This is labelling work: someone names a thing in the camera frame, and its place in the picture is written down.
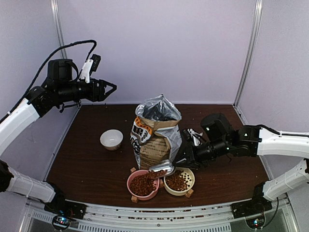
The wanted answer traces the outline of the silver metal scoop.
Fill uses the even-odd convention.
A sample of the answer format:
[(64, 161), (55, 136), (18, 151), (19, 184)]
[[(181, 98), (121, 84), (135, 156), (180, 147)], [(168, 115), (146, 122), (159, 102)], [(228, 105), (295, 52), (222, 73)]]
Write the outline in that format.
[(169, 159), (165, 159), (157, 163), (156, 165), (153, 165), (149, 168), (149, 170), (160, 171), (160, 170), (167, 170), (167, 173), (163, 176), (170, 176), (175, 173), (176, 168), (173, 166), (172, 161)]

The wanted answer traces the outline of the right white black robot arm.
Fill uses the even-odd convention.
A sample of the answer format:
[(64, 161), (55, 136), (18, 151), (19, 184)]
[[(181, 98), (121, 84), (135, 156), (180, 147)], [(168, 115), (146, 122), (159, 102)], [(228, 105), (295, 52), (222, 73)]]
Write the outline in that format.
[(308, 182), (308, 133), (277, 131), (265, 125), (245, 125), (235, 130), (222, 113), (204, 117), (200, 126), (208, 140), (188, 129), (182, 130), (182, 145), (173, 166), (198, 169), (227, 154), (234, 157), (282, 155), (302, 158), (281, 176), (256, 186), (255, 197), (247, 204), (251, 213), (256, 214), (264, 208), (266, 200), (273, 201)]

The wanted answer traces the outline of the brown pet food bag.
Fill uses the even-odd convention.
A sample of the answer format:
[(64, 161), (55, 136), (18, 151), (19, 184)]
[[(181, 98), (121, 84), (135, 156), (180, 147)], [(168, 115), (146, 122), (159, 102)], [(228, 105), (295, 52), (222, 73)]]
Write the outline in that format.
[(146, 99), (136, 107), (130, 142), (139, 169), (162, 160), (173, 161), (182, 144), (180, 111), (164, 95)]

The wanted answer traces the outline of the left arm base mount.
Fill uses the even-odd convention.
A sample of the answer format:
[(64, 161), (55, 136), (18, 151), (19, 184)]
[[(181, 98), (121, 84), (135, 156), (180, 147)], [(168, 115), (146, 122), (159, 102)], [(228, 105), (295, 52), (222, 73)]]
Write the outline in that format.
[(86, 211), (86, 205), (68, 201), (64, 192), (54, 183), (47, 182), (52, 186), (56, 193), (49, 203), (42, 202), (45, 211), (53, 212), (57, 215), (66, 216), (73, 219), (83, 219)]

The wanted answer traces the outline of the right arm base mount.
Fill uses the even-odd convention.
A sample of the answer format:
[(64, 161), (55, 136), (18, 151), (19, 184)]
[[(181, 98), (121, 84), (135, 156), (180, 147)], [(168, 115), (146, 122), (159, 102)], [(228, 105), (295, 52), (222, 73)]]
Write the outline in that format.
[(231, 204), (234, 218), (248, 217), (261, 214), (272, 209), (271, 201), (264, 198), (263, 187), (265, 182), (255, 186), (253, 196), (250, 200)]

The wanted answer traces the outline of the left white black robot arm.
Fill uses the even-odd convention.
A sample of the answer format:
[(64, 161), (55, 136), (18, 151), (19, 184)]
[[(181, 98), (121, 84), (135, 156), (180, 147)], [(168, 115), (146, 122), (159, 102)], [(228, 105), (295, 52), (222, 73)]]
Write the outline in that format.
[[(91, 77), (91, 74), (97, 70), (100, 60), (99, 55), (93, 55), (85, 61), (80, 71), (71, 59), (49, 61), (44, 83), (26, 93), (17, 108), (1, 122), (1, 153), (24, 129), (47, 114), (53, 107), (63, 111), (66, 102), (79, 104), (82, 99), (102, 102), (116, 91), (115, 84)], [(66, 214), (70, 209), (63, 192), (56, 186), (17, 172), (4, 161), (0, 163), (0, 190), (49, 203), (60, 215)]]

